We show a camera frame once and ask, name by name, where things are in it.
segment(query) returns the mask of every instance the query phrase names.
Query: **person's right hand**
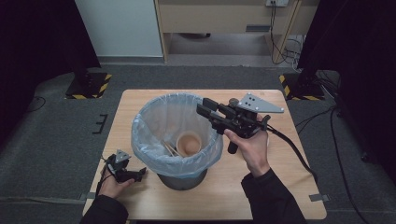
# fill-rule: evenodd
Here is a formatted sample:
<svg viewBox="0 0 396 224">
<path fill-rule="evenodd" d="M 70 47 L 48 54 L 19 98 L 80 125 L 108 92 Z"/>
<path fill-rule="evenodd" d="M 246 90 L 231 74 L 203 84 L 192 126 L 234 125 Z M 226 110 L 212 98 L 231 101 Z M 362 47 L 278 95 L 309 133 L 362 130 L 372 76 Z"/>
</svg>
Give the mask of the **person's right hand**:
<svg viewBox="0 0 396 224">
<path fill-rule="evenodd" d="M 257 120 L 262 120 L 262 116 L 258 115 Z M 270 170 L 270 165 L 267 160 L 267 141 L 268 133 L 258 131 L 252 137 L 245 139 L 239 137 L 236 133 L 226 129 L 224 134 L 239 146 L 242 152 L 247 168 L 254 177 L 264 175 Z"/>
</svg>

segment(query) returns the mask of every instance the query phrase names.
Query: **wall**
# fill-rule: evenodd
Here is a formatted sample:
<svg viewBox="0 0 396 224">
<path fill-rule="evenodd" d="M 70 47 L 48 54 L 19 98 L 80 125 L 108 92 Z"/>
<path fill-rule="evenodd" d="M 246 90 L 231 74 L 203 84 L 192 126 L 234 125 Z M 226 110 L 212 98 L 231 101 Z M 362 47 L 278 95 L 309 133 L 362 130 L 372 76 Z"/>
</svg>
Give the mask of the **wall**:
<svg viewBox="0 0 396 224">
<path fill-rule="evenodd" d="M 76 0 L 99 57 L 162 57 L 151 0 Z"/>
</svg>

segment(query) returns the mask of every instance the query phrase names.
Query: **trash can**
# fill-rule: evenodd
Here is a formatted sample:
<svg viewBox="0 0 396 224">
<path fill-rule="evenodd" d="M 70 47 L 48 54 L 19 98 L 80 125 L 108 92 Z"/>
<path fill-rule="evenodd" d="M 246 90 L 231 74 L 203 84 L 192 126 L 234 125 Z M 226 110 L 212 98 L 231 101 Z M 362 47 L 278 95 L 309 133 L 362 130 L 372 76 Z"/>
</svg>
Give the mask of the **trash can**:
<svg viewBox="0 0 396 224">
<path fill-rule="evenodd" d="M 188 92 L 166 94 L 147 102 L 133 120 L 134 154 L 171 189 L 198 186 L 221 157 L 222 136 L 196 113 L 202 101 L 201 96 Z M 189 157 L 173 156 L 164 143 L 177 150 L 177 138 L 186 131 L 200 136 L 201 150 Z"/>
</svg>

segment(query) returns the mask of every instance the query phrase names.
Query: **wooden table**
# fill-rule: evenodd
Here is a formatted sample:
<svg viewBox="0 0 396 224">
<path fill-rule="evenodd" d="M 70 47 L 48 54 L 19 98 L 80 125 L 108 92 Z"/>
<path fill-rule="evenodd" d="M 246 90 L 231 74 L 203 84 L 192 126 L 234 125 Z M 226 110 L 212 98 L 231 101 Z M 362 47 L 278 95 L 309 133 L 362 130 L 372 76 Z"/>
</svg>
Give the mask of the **wooden table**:
<svg viewBox="0 0 396 224">
<path fill-rule="evenodd" d="M 271 114 L 269 124 L 289 137 L 303 157 L 305 154 L 294 128 L 290 112 L 281 91 L 257 90 L 182 90 L 219 103 L 228 104 L 230 98 L 242 99 L 251 92 L 274 105 L 283 107 L 283 114 Z M 181 90 L 128 90 L 121 97 L 103 152 L 105 158 L 118 148 L 131 154 L 127 169 L 138 171 L 146 165 L 134 156 L 131 147 L 132 120 L 151 99 Z M 145 220 L 246 220 L 252 219 L 248 199 L 241 187 L 242 178 L 248 173 L 239 150 L 229 154 L 229 140 L 224 139 L 221 159 L 210 167 L 204 181 L 194 189 L 178 191 L 166 187 L 160 178 L 148 170 L 142 182 L 133 184 L 119 198 L 129 212 L 129 219 Z M 318 194 L 314 178 L 301 165 L 291 147 L 273 134 L 269 134 L 268 160 L 270 165 L 294 195 L 306 219 L 323 219 L 326 210 L 323 202 L 311 202 L 309 195 Z M 104 163 L 99 162 L 91 192 L 95 192 Z M 87 200 L 84 214 L 91 206 Z"/>
</svg>

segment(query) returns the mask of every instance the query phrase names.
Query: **cabinet drawer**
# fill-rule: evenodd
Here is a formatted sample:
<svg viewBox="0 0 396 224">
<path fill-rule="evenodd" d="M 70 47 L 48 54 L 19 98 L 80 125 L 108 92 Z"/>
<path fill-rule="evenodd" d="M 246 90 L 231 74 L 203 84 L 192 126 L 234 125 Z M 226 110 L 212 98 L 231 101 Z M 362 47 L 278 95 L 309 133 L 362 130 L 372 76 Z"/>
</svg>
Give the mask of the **cabinet drawer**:
<svg viewBox="0 0 396 224">
<path fill-rule="evenodd" d="M 275 34 L 287 29 L 293 0 L 276 9 Z M 272 8 L 263 0 L 158 0 L 163 33 L 244 33 L 247 26 L 270 27 Z"/>
</svg>

